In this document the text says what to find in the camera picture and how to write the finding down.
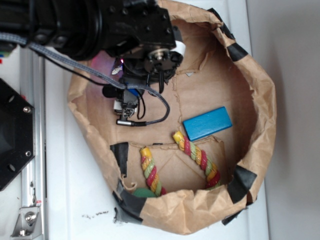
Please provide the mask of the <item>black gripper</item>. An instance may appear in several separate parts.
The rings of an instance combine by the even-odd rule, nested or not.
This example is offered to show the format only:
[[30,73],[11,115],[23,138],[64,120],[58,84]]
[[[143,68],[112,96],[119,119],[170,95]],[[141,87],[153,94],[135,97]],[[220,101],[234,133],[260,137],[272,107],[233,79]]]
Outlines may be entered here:
[[121,58],[130,75],[167,83],[181,65],[186,46],[169,12],[155,0],[101,1],[102,48]]

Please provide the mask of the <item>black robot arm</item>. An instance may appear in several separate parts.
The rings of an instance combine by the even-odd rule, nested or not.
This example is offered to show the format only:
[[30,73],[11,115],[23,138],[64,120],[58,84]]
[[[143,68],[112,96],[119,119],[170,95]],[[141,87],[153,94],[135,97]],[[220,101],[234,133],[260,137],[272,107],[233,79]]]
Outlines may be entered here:
[[3,0],[0,30],[76,61],[105,51],[156,82],[167,82],[184,58],[181,33],[155,0]]

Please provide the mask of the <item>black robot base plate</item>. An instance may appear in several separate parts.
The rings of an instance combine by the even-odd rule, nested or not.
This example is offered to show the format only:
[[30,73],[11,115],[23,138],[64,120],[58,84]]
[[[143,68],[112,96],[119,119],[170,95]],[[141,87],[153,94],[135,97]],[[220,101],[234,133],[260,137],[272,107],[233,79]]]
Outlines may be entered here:
[[0,190],[34,158],[34,107],[0,80]]

